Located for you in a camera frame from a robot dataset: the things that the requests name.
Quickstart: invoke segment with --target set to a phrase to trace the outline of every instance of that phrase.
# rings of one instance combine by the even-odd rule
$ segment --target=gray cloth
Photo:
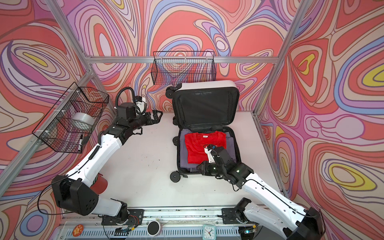
[[[181,130],[180,133],[180,167],[187,168],[191,172],[197,172],[196,167],[198,164],[188,163],[188,150],[187,146],[185,145],[185,135],[188,133],[192,133],[192,131],[187,128]],[[225,134],[227,140],[227,152],[229,156],[231,156],[231,158],[236,162],[235,142],[229,132],[226,132]]]

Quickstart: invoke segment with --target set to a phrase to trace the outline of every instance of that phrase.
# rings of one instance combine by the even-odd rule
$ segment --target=psychedelic wall pattern
[[[73,49],[43,0],[0,3],[0,171],[17,155],[61,94],[84,74]],[[83,154],[53,152],[42,145],[0,198],[0,239],[48,239],[61,216],[37,211],[37,194],[72,168],[111,123],[107,109]],[[57,213],[51,190],[40,207]]]
[[[61,3],[91,56],[151,56],[153,51],[212,50],[216,56],[276,56],[297,1],[103,1]],[[263,37],[255,37],[255,32]],[[111,99],[131,86],[151,108],[172,111],[167,86],[153,86],[151,64],[94,64]],[[217,64],[217,79],[240,89],[239,111],[254,109],[271,64]]]
[[[134,63],[97,63],[93,64],[111,99],[115,100],[118,91],[126,86],[135,90],[135,94],[145,96],[148,108],[160,111],[173,111],[172,100],[165,96],[168,86],[153,85],[151,64]],[[238,111],[251,111],[255,108],[258,95],[264,86],[272,64],[266,63],[230,63],[227,76],[216,75],[217,80],[232,80],[240,91]],[[130,91],[120,95],[120,103],[131,101]]]
[[[325,239],[384,238],[384,2],[316,0],[258,117]]]

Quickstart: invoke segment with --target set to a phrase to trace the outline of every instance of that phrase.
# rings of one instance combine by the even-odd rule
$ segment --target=suitcase lid
[[[179,128],[220,129],[232,123],[239,90],[231,80],[182,83],[172,95]]]

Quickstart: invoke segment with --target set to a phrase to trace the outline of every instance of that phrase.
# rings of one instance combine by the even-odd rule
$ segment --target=aluminum frame
[[[196,59],[199,57],[182,57],[181,59]],[[86,56],[88,63],[153,63],[154,57],[152,56]],[[278,57],[260,57],[260,56],[245,56],[245,57],[222,57],[215,56],[215,63],[277,63]]]
[[[92,67],[92,64],[86,60],[85,51],[82,49],[79,40],[76,38],[76,35],[74,34],[66,16],[64,15],[64,12],[62,11],[59,4],[57,3],[57,0],[46,0],[46,4],[48,5],[49,9],[51,10],[51,13],[55,17],[57,23],[59,24],[59,26],[63,30],[64,37],[74,48],[80,62],[83,64],[83,66],[85,67],[86,70],[88,70],[92,73],[93,83],[95,84],[96,88],[100,91],[107,93],[104,85],[102,84],[101,80],[99,79],[99,76],[95,73],[95,71]],[[108,107],[111,109],[113,114],[116,113],[111,100],[109,100]]]
[[[257,99],[257,102],[255,104],[255,109],[253,110],[253,113],[257,113],[261,109],[261,103],[265,101],[265,99],[268,96],[268,93],[271,90],[272,84],[274,83],[275,79],[278,77],[278,72],[280,70],[280,67],[282,66],[285,56],[288,53],[289,47],[291,46],[297,30],[299,29],[303,18],[305,16],[305,13],[308,10],[308,7],[311,5],[312,0],[305,0],[301,1],[299,4],[299,7],[296,11],[295,16],[293,17],[292,24],[290,25],[290,28],[287,32],[287,35],[283,41],[283,44],[281,45],[280,51],[278,53],[278,61],[273,66],[273,69],[269,75],[269,77],[266,80],[266,83],[260,93],[259,98]]]
[[[84,227],[80,236],[73,236],[73,229],[82,224]],[[53,232],[51,238],[56,240],[64,239],[106,239],[109,236],[110,239],[153,239],[147,233],[147,225],[140,225],[135,228],[134,231],[127,233],[116,233],[115,230],[118,226],[103,226],[101,222],[67,222],[64,225],[59,226]],[[226,239],[239,239],[241,240],[239,227],[233,225],[217,225],[216,235],[217,237],[227,237]],[[191,225],[191,226],[170,226],[168,223],[162,225],[162,231],[156,238],[162,239],[180,239],[184,237],[192,237],[192,239],[201,239],[203,233],[203,225]]]
[[[78,82],[79,86],[85,86],[91,78],[93,78],[93,82],[96,85],[96,87],[106,92],[101,80],[95,73],[92,64],[93,63],[152,63],[153,57],[151,56],[143,56],[143,57],[137,57],[137,56],[126,56],[126,57],[97,57],[97,56],[87,56],[85,54],[85,51],[81,47],[78,39],[75,37],[75,34],[69,25],[69,22],[67,18],[65,17],[62,9],[57,3],[57,0],[46,0],[46,3],[48,7],[50,8],[53,16],[55,17],[56,21],[58,22],[59,26],[63,30],[64,37],[67,39],[67,41],[72,45],[74,48],[80,62],[85,67],[86,74],[81,77],[81,79]],[[261,132],[261,126],[257,119],[256,113],[260,109],[260,103],[264,102],[265,98],[267,97],[268,92],[271,89],[271,86],[277,77],[278,70],[280,66],[283,63],[284,57],[288,52],[289,46],[291,45],[295,34],[302,22],[302,19],[306,13],[306,10],[308,9],[309,5],[312,3],[312,0],[306,0],[301,1],[300,5],[298,7],[298,10],[296,11],[296,14],[293,18],[292,24],[290,28],[288,29],[287,36],[285,37],[283,44],[280,48],[280,51],[278,53],[277,57],[257,57],[257,56],[245,56],[245,57],[237,57],[237,56],[230,56],[230,57],[216,57],[215,62],[216,63],[273,63],[274,66],[272,67],[271,73],[269,77],[266,80],[266,84],[263,87],[260,97],[258,98],[258,101],[256,102],[256,107],[253,110],[253,118],[255,121],[255,125],[258,129],[258,132],[260,134],[260,137],[262,139],[264,148],[267,152],[268,159],[270,161],[272,170],[275,174],[276,179],[278,180],[278,185],[282,189],[285,196],[286,190],[282,186],[281,177],[277,172],[277,168],[275,163],[273,162],[273,156],[269,152],[267,145],[266,145],[266,139],[264,135]],[[62,107],[62,104],[65,104],[65,101],[62,101],[59,107]],[[113,108],[113,105],[111,101],[109,102],[108,106],[110,109],[115,113],[115,110]],[[44,127],[45,124],[47,124],[49,121],[49,118],[47,121],[44,122],[42,127]],[[19,174],[19,172],[22,170],[22,168],[25,166],[25,164],[29,161],[29,159],[33,156],[35,151],[38,149],[38,147],[41,145],[41,141],[37,139],[35,136],[32,136],[31,139],[28,141],[28,143],[23,147],[23,149],[17,154],[17,156],[11,161],[11,163],[4,169],[3,173],[0,175],[0,197],[4,194],[4,192],[8,189],[10,184],[14,181],[16,176]]]
[[[78,81],[79,86],[84,86],[92,77],[90,72],[86,72]],[[58,104],[57,109],[61,109],[70,99],[74,92],[70,91],[65,98]],[[58,111],[54,111],[45,121],[41,124],[38,130],[45,129],[48,124],[56,117]],[[43,142],[32,134],[28,142],[23,146],[21,151],[15,156],[15,158],[5,167],[4,171],[0,175],[0,197],[9,188],[15,178],[18,176],[20,171],[28,163],[31,157],[35,154],[37,149]]]
[[[259,207],[268,209],[265,205],[260,204]],[[223,219],[217,215],[221,215],[222,208],[233,208],[234,205],[221,206],[194,206],[194,207],[129,207],[130,209],[144,209],[142,225],[147,225],[149,222],[157,220],[160,223],[166,223],[167,226],[189,227],[210,223],[212,225],[222,225]],[[64,225],[67,222],[81,221],[99,222],[101,218],[97,215],[81,216],[75,213],[65,214],[60,222]],[[232,226],[252,226],[251,223],[240,224],[235,223]]]

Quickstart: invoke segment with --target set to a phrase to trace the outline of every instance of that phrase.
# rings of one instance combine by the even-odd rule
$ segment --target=metal grate
[[[145,227],[138,227],[130,233],[115,233],[114,228],[105,228],[107,235],[110,238],[152,238],[148,235]],[[163,227],[160,235],[157,238],[169,238],[169,237],[202,237],[203,227]],[[238,227],[233,226],[219,226],[216,227],[217,237],[239,237]],[[66,233],[65,239],[105,239],[104,230],[101,229],[84,229],[80,236],[74,237],[72,235],[72,229],[69,229]]]
[[[40,130],[41,134],[36,134],[36,128],[32,133],[55,152],[82,153],[108,101],[107,93],[90,87],[77,87],[49,125]],[[76,113],[88,114],[94,119],[94,124],[89,125],[73,119]]]
[[[154,85],[216,80],[213,51],[156,51],[151,75]]]

